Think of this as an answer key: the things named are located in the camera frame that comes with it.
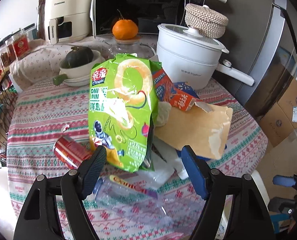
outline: cardboard piece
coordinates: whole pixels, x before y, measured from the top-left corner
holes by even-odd
[[[294,118],[294,108],[297,110],[296,79],[291,81],[282,97],[259,121],[260,127],[273,147],[277,146],[297,128],[297,122],[292,121],[297,121],[297,118]]]
[[[172,107],[167,124],[157,127],[154,135],[177,150],[190,145],[198,156],[220,159],[225,149],[233,109],[207,104],[212,111],[206,112],[199,103],[205,104],[196,102],[186,112]]]

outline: refrigerator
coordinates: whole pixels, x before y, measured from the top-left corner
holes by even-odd
[[[228,17],[218,40],[230,51],[222,54],[232,67],[250,75],[250,87],[215,73],[219,81],[255,118],[263,116],[287,89],[297,61],[297,12],[289,0],[205,0]]]

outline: white bowl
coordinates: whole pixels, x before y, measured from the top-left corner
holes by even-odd
[[[66,74],[68,79],[76,79],[76,78],[82,78],[85,76],[90,75],[90,71],[92,67],[97,63],[102,63],[105,61],[105,59],[101,56],[101,53],[97,50],[92,50],[94,57],[93,61],[85,64],[83,66],[75,67],[75,68],[60,68],[59,74]]]

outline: patterned tablecloth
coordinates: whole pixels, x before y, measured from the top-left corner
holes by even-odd
[[[232,124],[227,149],[220,160],[210,161],[231,176],[252,173],[263,157],[267,137],[248,112],[221,85],[211,79],[207,87],[198,91],[207,103],[233,108]],[[62,176],[68,168],[53,154],[52,147],[61,136],[61,128],[70,124],[67,134],[76,141],[88,145],[88,101],[89,87],[54,86],[52,82],[39,82],[23,92],[18,98],[9,130],[7,146],[7,167],[12,205],[18,216],[27,193],[37,175],[48,178]],[[124,173],[106,165],[102,175]],[[159,189],[160,193],[176,199],[198,199],[189,179],[180,180],[174,174]],[[93,194],[84,201],[100,239],[179,239],[182,233],[169,228],[151,227],[121,219],[112,211],[99,208]],[[58,211],[66,239],[73,239],[61,197],[58,197]]]

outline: onion rings snack bag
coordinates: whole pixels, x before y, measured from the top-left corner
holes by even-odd
[[[91,70],[91,149],[105,146],[107,161],[122,170],[151,166],[153,122],[158,114],[152,71],[159,69],[157,62],[117,54]]]

